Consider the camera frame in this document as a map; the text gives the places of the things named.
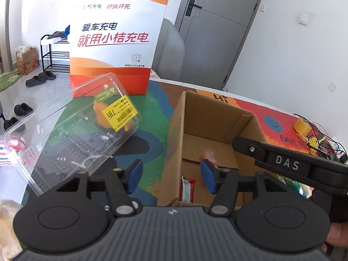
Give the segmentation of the right hand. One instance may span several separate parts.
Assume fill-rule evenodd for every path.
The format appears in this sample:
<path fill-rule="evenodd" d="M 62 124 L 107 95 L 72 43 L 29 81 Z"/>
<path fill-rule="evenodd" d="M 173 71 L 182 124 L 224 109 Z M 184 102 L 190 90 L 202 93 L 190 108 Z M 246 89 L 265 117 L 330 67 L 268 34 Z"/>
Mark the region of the right hand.
<path fill-rule="evenodd" d="M 326 239 L 326 243 L 322 246 L 322 251 L 327 252 L 327 243 L 331 246 L 346 248 L 348 245 L 348 224 L 332 223 L 330 231 Z"/>

